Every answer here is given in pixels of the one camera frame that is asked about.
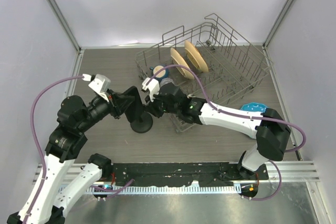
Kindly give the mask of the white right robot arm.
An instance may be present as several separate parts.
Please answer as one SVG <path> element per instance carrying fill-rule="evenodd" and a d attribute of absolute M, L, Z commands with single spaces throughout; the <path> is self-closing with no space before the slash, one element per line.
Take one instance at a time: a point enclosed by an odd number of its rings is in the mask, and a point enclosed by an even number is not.
<path fill-rule="evenodd" d="M 164 113 L 174 114 L 185 123 L 220 126 L 255 139 L 256 144 L 243 152 L 237 164 L 242 179 L 250 179 L 265 162 L 284 158 L 291 130 L 281 124 L 276 110 L 258 113 L 231 109 L 188 96 L 171 82 L 161 86 L 155 79 L 143 81 L 142 90 L 148 92 L 147 111 L 157 118 Z"/>

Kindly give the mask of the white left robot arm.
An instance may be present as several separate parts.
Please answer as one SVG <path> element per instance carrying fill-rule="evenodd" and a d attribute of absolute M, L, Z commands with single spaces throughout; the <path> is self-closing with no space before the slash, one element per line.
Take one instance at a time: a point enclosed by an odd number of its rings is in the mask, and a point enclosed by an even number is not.
<path fill-rule="evenodd" d="M 58 111 L 58 126 L 51 133 L 43 156 L 43 168 L 27 203 L 11 214 L 7 223 L 64 223 L 81 195 L 96 181 L 107 181 L 112 174 L 112 161 L 101 155 L 90 156 L 84 170 L 59 192 L 70 167 L 87 142 L 85 132 L 111 115 L 125 114 L 134 122 L 136 107 L 142 102 L 136 87 L 123 93 L 107 90 L 107 98 L 97 95 L 89 105 L 78 95 L 65 98 Z"/>

